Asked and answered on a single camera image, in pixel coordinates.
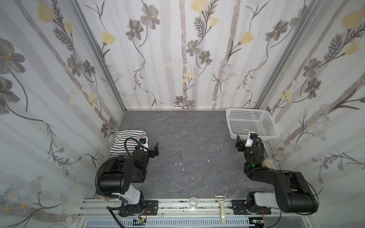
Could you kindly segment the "black white striped tank top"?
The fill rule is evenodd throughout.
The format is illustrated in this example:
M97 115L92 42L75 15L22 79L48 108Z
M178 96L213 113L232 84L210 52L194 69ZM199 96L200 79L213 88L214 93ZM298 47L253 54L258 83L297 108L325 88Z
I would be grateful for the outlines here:
M132 155L135 147L139 144L139 139L143 137L143 132L145 131L142 129L118 131L109 153L128 157L129 152Z

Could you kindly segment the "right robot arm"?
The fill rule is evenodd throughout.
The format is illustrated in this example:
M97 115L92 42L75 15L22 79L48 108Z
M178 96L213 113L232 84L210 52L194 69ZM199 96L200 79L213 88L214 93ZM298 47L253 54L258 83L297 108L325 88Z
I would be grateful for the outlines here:
M244 154L243 172L246 177L274 187L274 192L250 192L245 202L248 212L258 213L264 209L279 209L299 215L317 212L319 198L302 173L263 166L266 150L256 133L251 133L246 140L238 135L235 147Z

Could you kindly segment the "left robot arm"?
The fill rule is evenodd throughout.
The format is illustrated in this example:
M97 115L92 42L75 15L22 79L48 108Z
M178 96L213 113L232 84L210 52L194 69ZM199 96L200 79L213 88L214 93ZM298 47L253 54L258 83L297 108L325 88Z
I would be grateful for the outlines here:
M146 145L146 138L139 140L127 137L121 144L126 156L113 156L101 164L96 172L95 187L99 196L121 201L119 207L107 206L107 210L116 217L147 215L148 207L143 193L132 183L143 183L147 176L150 158L159 156L159 143L153 149Z

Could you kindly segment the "white plastic basket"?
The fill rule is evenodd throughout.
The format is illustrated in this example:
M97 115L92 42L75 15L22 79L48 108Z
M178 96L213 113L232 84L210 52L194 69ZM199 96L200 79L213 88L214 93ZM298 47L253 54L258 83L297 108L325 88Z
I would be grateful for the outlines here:
M246 139L256 133L263 141L279 138L279 129L266 110L228 108L225 111L231 139Z

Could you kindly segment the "glass jar with lid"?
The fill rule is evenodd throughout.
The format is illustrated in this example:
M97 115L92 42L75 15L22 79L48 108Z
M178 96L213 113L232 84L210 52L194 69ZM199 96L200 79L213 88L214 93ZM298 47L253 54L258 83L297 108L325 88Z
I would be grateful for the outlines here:
M285 160L285 155L282 151L274 150L264 161L263 166L267 168L274 169L276 168L282 161Z

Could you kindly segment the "cream vegetable peeler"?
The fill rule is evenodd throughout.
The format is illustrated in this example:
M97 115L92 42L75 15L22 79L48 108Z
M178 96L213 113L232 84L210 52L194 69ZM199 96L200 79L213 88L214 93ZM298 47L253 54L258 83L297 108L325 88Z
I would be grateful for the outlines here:
M226 196L225 195L215 195L215 199L220 205L219 208L220 208L220 216L221 216L222 225L225 225L226 216L225 216L224 203L226 202Z

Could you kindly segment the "clear glass cup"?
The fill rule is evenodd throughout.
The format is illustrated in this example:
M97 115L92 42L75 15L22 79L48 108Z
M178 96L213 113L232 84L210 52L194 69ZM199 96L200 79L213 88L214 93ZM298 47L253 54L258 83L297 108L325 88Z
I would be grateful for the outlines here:
M189 199L189 205L191 209L196 209L199 204L199 200L196 197L191 197Z

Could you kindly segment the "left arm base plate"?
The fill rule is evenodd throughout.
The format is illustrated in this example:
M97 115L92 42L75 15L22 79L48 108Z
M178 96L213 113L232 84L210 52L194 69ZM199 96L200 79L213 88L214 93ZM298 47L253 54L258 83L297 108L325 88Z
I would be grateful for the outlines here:
M158 212L159 201L145 200L143 204L126 205L118 211L121 217L127 216L156 216Z

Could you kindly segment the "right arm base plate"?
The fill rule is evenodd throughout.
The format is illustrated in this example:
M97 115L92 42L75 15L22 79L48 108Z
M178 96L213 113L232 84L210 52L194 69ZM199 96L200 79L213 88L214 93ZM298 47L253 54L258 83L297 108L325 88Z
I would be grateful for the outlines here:
M270 215L269 208L258 207L256 205L248 206L247 201L242 199L234 199L231 201L234 215Z

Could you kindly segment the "aluminium front rail frame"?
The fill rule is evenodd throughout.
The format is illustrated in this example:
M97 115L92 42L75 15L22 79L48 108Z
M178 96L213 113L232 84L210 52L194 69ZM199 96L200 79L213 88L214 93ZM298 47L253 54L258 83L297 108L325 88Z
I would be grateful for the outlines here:
M234 215L231 201L224 203L226 224L222 225L219 203L215 198L199 199L196 209L191 209L189 199L152 199L159 201L156 216L116 217L107 206L119 207L117 200L84 200L76 228L317 228L313 216L300 216L270 209L270 215Z

